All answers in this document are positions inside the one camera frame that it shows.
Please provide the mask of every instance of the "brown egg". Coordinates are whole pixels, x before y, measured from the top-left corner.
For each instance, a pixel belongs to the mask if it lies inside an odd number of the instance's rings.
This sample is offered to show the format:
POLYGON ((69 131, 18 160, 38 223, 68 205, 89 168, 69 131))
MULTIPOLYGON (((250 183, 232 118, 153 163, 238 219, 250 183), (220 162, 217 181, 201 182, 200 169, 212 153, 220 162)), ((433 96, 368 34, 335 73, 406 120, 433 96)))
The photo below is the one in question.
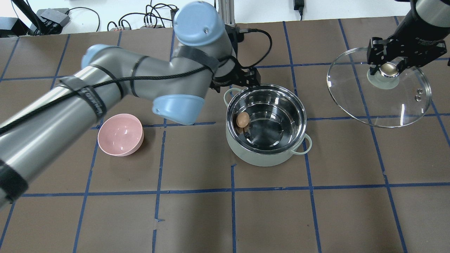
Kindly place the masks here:
POLYGON ((241 112, 236 119, 238 127, 244 128, 250 123, 250 115, 246 112, 241 112))

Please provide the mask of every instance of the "black strap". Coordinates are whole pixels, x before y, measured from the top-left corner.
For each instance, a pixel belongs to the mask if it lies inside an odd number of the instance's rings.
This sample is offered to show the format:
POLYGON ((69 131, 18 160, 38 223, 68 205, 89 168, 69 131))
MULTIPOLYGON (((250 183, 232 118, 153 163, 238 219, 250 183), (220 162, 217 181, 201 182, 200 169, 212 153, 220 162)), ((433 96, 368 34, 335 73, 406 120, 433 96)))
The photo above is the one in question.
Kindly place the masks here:
POLYGON ((174 58, 184 57, 201 65, 207 66, 213 73, 216 73, 220 66, 219 60, 207 55, 205 52, 190 46, 182 46, 178 52, 174 52, 174 58))
MULTIPOLYGON (((102 66, 97 65, 97 64, 91 64, 90 66, 94 67, 94 68, 98 68, 99 70, 105 72, 105 74, 107 74, 111 79, 113 79, 113 80, 116 79, 116 77, 109 70, 103 68, 102 66)), ((116 82, 116 85, 120 91, 120 99, 123 99, 123 97, 125 96, 125 93, 123 93, 122 85, 120 85, 119 82, 116 82)))
MULTIPOLYGON (((138 69, 139 65, 140 65, 146 58, 148 58, 148 56, 144 55, 144 56, 142 56, 141 58, 139 58, 139 60, 135 63, 135 66, 134 66, 133 69, 131 70, 131 76, 132 76, 132 77, 135 76, 136 70, 138 69)), ((130 81, 130 87, 131 87, 131 92, 133 93, 133 95, 134 95, 135 97, 139 97, 139 96, 136 94, 136 91, 135 91, 135 81, 134 81, 134 80, 131 80, 131 81, 130 81)))
POLYGON ((99 94, 95 91, 92 86, 85 86, 76 91, 78 96, 84 99, 92 110, 97 115, 97 120, 100 120, 106 114, 106 106, 103 100, 100 98, 99 94))
POLYGON ((7 194, 6 198, 11 203, 17 200, 28 189, 27 181, 1 159, 0 188, 7 194))

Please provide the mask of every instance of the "tiled surface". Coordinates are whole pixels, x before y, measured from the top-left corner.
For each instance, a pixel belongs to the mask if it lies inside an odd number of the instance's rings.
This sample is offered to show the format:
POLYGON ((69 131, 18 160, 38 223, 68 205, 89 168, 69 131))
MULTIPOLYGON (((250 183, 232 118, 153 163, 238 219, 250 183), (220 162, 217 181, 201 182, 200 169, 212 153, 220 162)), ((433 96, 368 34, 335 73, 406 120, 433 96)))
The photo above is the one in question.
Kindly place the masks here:
MULTIPOLYGON (((345 41, 366 46, 391 34, 395 19, 247 27, 274 39, 258 65, 261 81, 287 87, 304 103, 308 155, 269 168, 236 157, 224 135, 225 88, 208 92, 194 126, 164 121, 151 102, 127 96, 105 120, 136 115, 145 126, 142 147, 110 157, 96 146, 98 130, 89 130, 0 212, 0 253, 448 252, 447 60, 424 68, 434 94, 429 115, 401 129, 370 128, 334 104, 325 75, 345 41)), ((168 60, 171 40, 172 29, 0 39, 0 121, 57 76, 76 72, 91 44, 168 60)), ((264 35, 246 34, 238 58, 251 64, 267 45, 264 35)))

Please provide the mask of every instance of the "light blue joint cap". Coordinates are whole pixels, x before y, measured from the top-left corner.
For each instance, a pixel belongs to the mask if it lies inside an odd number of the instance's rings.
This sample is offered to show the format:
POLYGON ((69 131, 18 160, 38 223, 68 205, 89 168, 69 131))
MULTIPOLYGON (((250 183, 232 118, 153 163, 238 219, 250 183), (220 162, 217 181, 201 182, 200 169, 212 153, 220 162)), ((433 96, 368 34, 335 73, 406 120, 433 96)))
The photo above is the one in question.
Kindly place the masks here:
POLYGON ((154 114, 183 125, 195 123, 205 99, 186 94, 164 95, 153 100, 154 114))
POLYGON ((181 43, 202 46, 216 41, 225 31, 225 23, 209 3, 192 2, 177 12, 173 29, 181 43))
POLYGON ((81 58, 81 68, 84 69, 87 66, 89 66, 89 64, 91 63, 92 59, 94 58, 94 56, 99 53, 100 51, 102 51, 105 48, 108 47, 116 47, 113 45, 103 45, 103 44, 96 44, 96 45, 92 45, 90 46, 87 51, 86 54, 83 55, 83 58, 81 58))

